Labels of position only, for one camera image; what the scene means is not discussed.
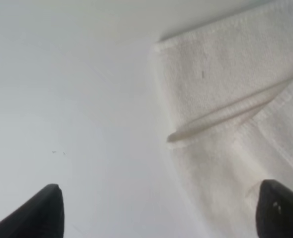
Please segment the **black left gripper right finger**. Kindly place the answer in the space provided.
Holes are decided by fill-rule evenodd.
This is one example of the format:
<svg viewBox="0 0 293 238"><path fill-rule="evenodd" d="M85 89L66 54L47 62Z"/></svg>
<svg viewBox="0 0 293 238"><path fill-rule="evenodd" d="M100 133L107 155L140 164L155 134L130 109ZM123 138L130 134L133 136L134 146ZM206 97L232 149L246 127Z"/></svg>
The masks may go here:
<svg viewBox="0 0 293 238"><path fill-rule="evenodd" d="M264 180L255 219L260 238L293 238L293 192L275 180Z"/></svg>

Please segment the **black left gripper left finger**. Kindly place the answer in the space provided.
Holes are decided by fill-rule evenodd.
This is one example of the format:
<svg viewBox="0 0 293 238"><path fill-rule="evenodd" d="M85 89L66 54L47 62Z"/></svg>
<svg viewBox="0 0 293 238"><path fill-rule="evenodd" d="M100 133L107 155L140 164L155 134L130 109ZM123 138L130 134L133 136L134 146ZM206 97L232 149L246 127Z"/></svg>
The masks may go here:
<svg viewBox="0 0 293 238"><path fill-rule="evenodd" d="M0 221L0 238L64 237L64 201L57 184L48 184Z"/></svg>

